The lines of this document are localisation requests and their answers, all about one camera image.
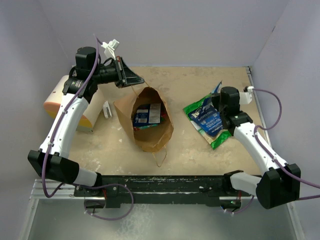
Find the yellow object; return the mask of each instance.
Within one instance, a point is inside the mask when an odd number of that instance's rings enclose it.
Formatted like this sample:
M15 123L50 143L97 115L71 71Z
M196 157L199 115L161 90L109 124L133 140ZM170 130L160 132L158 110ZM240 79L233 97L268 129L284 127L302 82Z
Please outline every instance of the yellow object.
M58 84L55 86L51 94L48 96L48 98L45 100L43 107L45 111L49 114L50 117L53 119L56 118L60 103L62 100L62 90L64 88L65 82L68 80L68 75L63 76L61 80L58 82ZM91 131L97 121L98 115L102 110L102 106L105 102L105 98L103 93L98 90L95 92L95 94L92 97L92 100L87 107L87 109L84 111L79 124L78 124L78 130L82 131Z

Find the black joint housing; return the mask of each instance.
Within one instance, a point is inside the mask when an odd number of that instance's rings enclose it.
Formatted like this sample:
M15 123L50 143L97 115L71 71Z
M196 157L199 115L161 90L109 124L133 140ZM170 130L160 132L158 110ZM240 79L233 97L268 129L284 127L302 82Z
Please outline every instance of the black joint housing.
M253 122L246 112L240 110L240 94L235 87L225 86L221 88L220 93L212 94L211 101L220 112L223 128L229 130L232 136L236 127Z
M28 161L39 177L42 176L45 153L30 150ZM45 169L45 178L58 182L73 184L79 173L79 164L67 158L49 154Z
M75 54L75 71L76 78L79 80L86 80L94 67L96 59L96 49L92 46L80 47ZM99 71L99 66L95 68L94 73Z
M296 164L284 167L300 178L301 170ZM281 168L266 171L256 187L256 196L265 209L295 201L300 195L300 182L285 174Z

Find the paper bag handle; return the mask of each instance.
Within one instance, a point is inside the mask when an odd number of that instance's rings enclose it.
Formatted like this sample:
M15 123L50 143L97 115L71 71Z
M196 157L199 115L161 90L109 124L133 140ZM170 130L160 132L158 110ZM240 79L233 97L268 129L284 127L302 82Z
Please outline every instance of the paper bag handle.
M151 88L150 85L147 83L146 80L144 80L144 83L145 83L149 88ZM137 94L137 92L135 91L135 89L134 89L134 87L133 87L132 85L131 85L131 89L132 89L132 91L134 92L134 94L136 95L136 98L139 98L139 95Z
M164 156L164 158L163 158L163 160L162 160L162 162L161 162L161 165L158 165L158 161L157 161L156 155L155 155L154 152L152 152L152 155L153 155L154 160L155 160L155 164L157 165L158 168L161 168L162 164L164 163L164 161L165 161L165 159L166 159L166 157L167 157L167 148L166 148L166 145L164 145L164 150L165 150L165 156Z

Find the small white item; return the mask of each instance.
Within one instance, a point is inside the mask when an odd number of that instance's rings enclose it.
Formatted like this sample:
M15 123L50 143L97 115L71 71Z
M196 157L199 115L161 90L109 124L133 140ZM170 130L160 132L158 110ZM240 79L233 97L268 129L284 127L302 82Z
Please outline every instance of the small white item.
M150 104L149 124L159 124L161 115L161 103Z
M112 113L111 113L111 109L110 109L110 106L109 106L108 101L106 101L106 102L103 104L102 109L103 109L104 117L105 117L106 119L112 117Z
M252 93L254 91L254 88L253 86L248 86L246 89L249 93Z
M104 50L104 55L106 56L106 58L112 58L113 60L116 60L116 56L115 56L115 50L118 47L119 42L115 39L113 39L112 41L110 41L109 43L103 42L101 47L103 47Z
M239 92L239 96L240 96L240 100L239 100L240 105L249 104L252 101L252 93L249 91Z

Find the brown paper bag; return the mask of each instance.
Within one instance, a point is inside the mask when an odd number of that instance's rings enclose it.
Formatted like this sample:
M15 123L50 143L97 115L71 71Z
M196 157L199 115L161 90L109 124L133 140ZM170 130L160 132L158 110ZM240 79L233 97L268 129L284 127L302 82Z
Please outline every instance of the brown paper bag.
M134 131L132 119L138 107L143 104L155 103L163 103L166 111L164 121L158 126ZM158 152L165 147L166 143L171 139L174 125L168 104L159 90L150 86L133 90L133 93L116 100L114 107L124 131L143 151Z

